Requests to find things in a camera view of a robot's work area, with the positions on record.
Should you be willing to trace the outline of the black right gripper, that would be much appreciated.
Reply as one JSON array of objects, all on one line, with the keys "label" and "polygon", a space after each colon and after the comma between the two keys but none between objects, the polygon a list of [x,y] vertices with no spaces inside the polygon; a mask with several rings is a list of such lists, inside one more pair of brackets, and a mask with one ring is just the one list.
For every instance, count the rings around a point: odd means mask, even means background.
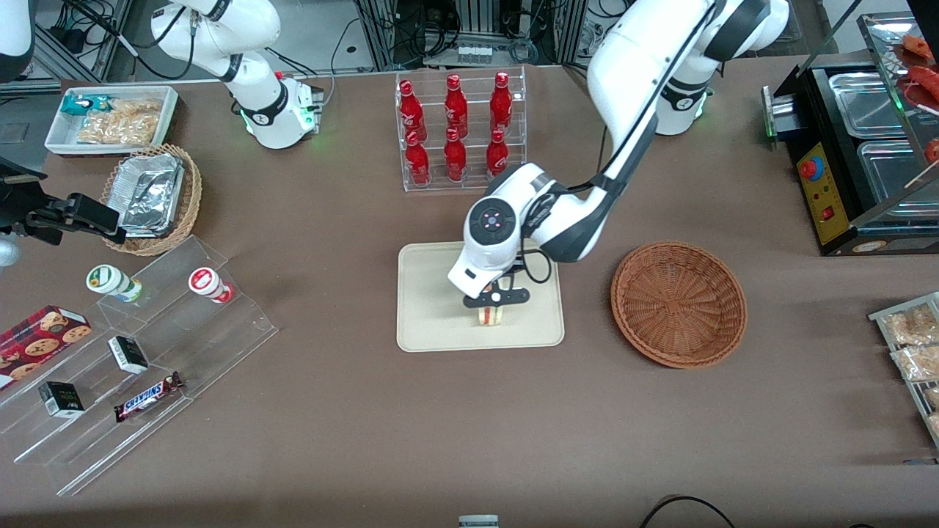
[{"label": "black right gripper", "polygon": [[1,183],[1,227],[3,234],[33,237],[50,245],[60,245],[67,217],[85,227],[103,232],[107,243],[122,245],[127,231],[120,227],[120,214],[84,194],[73,193],[59,199],[44,192],[37,180]]}]

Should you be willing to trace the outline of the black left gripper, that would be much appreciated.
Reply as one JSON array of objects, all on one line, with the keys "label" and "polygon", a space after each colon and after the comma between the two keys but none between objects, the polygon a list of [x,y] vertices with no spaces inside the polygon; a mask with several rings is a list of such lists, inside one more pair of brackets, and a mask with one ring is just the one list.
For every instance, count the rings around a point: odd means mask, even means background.
[{"label": "black left gripper", "polygon": [[463,297],[463,305],[470,308],[474,314],[474,320],[477,324],[482,324],[482,308],[503,307],[503,322],[506,322],[511,314],[511,309],[507,305],[526,304],[530,300],[530,291],[527,288],[511,288],[502,290],[500,287],[493,287],[491,290],[483,291],[478,297]]}]

